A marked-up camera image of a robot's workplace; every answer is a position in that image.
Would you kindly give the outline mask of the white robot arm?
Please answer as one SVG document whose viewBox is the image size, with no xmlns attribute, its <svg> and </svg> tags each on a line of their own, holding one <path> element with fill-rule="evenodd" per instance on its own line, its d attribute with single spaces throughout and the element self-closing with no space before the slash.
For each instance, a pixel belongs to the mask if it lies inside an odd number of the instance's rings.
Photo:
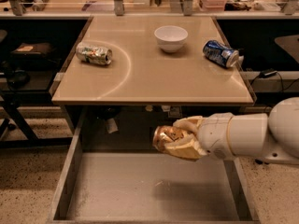
<svg viewBox="0 0 299 224">
<path fill-rule="evenodd" d="M 299 160 L 299 98 L 276 104 L 270 113 L 216 113 L 176 120 L 159 126 L 153 146 L 164 154 L 188 161 L 203 157 L 230 161 L 296 164 Z"/>
</svg>

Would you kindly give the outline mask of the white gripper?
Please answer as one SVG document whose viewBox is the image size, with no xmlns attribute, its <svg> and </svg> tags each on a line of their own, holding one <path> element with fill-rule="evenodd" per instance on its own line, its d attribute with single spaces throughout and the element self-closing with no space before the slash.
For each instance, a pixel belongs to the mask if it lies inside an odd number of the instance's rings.
<svg viewBox="0 0 299 224">
<path fill-rule="evenodd" d="M 197 133 L 199 141 L 190 134 L 177 141 L 162 144 L 162 152 L 190 161 L 197 161 L 206 155 L 214 160 L 231 160 L 234 155 L 229 148 L 228 127 L 233 116 L 232 113 L 217 113 L 207 118 L 192 116 L 177 119 L 173 126 Z"/>
</svg>

